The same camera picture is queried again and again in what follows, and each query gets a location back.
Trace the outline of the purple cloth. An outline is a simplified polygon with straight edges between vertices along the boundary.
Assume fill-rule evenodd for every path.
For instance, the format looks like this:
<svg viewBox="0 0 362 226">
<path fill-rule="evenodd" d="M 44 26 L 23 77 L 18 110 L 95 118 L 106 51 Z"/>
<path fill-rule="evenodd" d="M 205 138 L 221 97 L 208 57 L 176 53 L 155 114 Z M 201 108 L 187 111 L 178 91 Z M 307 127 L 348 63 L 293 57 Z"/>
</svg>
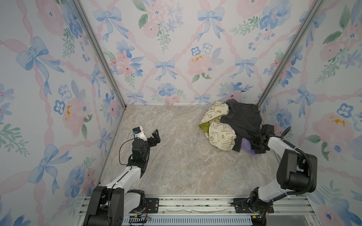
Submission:
<svg viewBox="0 0 362 226">
<path fill-rule="evenodd" d="M 254 149 L 252 148 L 251 142 L 248 139 L 243 138 L 241 141 L 241 149 L 246 151 L 250 155 L 258 155 L 255 153 Z"/>
</svg>

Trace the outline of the dark grey cloth garment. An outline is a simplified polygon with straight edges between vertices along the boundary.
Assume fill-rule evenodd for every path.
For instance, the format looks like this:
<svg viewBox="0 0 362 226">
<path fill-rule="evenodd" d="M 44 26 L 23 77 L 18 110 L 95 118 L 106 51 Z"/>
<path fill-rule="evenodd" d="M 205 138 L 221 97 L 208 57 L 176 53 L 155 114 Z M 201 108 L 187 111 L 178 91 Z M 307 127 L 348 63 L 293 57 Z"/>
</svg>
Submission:
<svg viewBox="0 0 362 226">
<path fill-rule="evenodd" d="M 226 101 L 229 113 L 221 117 L 220 122 L 228 124 L 235 131 L 233 151 L 241 150 L 242 139 L 252 140 L 262 135 L 260 111 L 255 104 L 239 103 L 235 99 Z"/>
</svg>

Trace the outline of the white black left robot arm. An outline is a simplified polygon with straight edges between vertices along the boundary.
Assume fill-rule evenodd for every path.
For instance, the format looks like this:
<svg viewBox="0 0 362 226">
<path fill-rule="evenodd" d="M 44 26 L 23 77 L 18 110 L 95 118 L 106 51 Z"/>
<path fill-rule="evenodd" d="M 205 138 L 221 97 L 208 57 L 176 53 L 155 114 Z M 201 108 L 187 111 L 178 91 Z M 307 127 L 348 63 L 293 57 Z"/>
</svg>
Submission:
<svg viewBox="0 0 362 226">
<path fill-rule="evenodd" d="M 129 213 L 147 215 L 149 205 L 145 192 L 131 189 L 144 175 L 150 149 L 161 142 L 159 131 L 147 138 L 141 126 L 133 129 L 132 154 L 125 170 L 105 186 L 97 186 L 91 193 L 84 226 L 121 226 Z"/>
</svg>

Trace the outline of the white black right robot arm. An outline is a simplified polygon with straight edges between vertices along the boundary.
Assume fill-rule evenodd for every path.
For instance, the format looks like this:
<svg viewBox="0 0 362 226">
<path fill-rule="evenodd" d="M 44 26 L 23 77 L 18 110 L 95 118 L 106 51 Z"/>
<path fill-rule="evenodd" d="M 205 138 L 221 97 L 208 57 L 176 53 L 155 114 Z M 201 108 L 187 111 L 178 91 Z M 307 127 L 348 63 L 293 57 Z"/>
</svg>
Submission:
<svg viewBox="0 0 362 226">
<path fill-rule="evenodd" d="M 312 193 L 316 189 L 318 159 L 285 139 L 290 130 L 288 127 L 278 136 L 274 133 L 274 126 L 265 124 L 261 136 L 252 139 L 256 153 L 273 150 L 281 160 L 275 180 L 255 188 L 248 198 L 233 200 L 231 205 L 237 213 L 252 213 L 254 219 L 264 220 L 268 213 L 272 213 L 274 202 L 290 195 Z"/>
</svg>

